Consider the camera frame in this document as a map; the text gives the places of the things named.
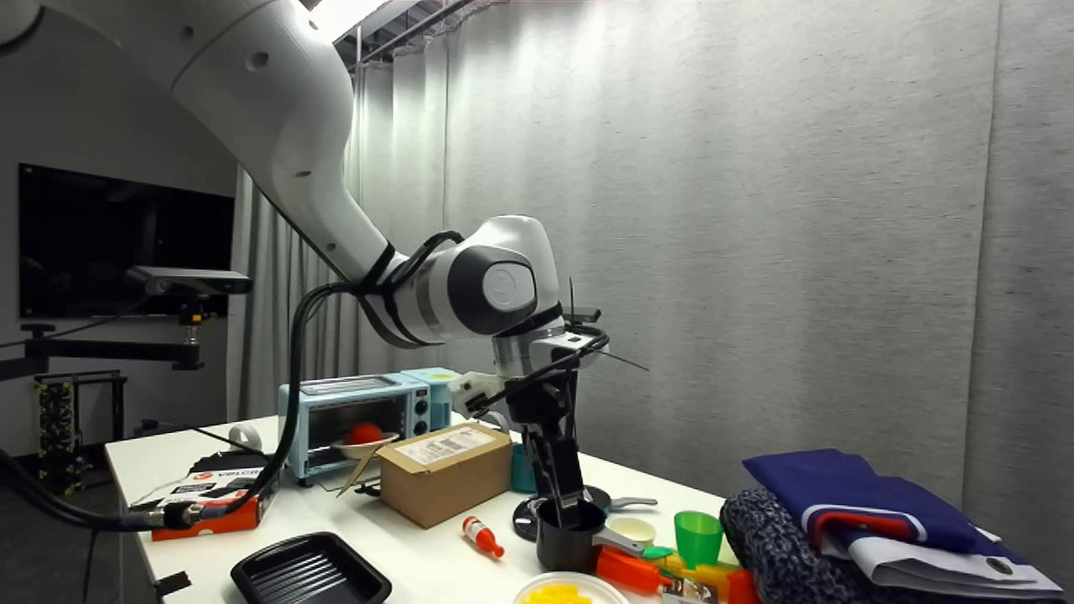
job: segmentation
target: black tray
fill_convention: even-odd
[[[306,532],[231,568],[248,604],[384,604],[393,592],[366,556],[335,532]]]

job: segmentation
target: blue cloth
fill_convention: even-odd
[[[808,535],[830,531],[873,531],[940,549],[981,548],[976,525],[936,494],[877,475],[864,456],[804,448],[751,456],[747,469],[804,523]]]

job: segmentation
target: orange object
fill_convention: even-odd
[[[736,568],[729,577],[729,604],[760,604],[760,589],[751,585],[751,572],[747,568]]]
[[[200,532],[235,532],[235,531],[255,531],[261,523],[261,498],[253,497],[248,502],[243,502],[235,514],[228,515],[210,515],[200,521],[194,525],[185,531],[150,531],[150,540],[185,540],[185,535],[200,535]]]
[[[665,577],[657,568],[645,563],[643,556],[628,556],[620,549],[602,548],[599,552],[599,577],[620,585],[639,592],[657,592]]]
[[[375,424],[357,424],[345,434],[345,444],[374,444],[374,438],[384,438],[384,430]]]
[[[464,521],[464,540],[473,543],[480,552],[500,561],[504,548],[497,543],[497,532],[483,525],[476,515]]]

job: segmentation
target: black cup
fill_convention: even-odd
[[[551,498],[536,505],[536,561],[545,570],[595,570],[595,532],[606,531],[606,505],[578,502],[559,514]]]

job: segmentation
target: folded fabric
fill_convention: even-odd
[[[855,563],[817,552],[804,525],[765,490],[729,497],[723,525],[765,604],[971,604],[971,597],[873,588]]]
[[[955,552],[889,535],[830,540],[826,552],[854,561],[881,588],[962,592],[985,600],[1060,600],[1064,588],[1034,563],[1019,561],[1001,543],[981,535],[976,548]]]
[[[976,525],[958,505],[909,481],[877,475],[854,452],[751,456],[747,469],[804,523],[813,543],[840,531],[868,531],[940,549],[976,543]]]

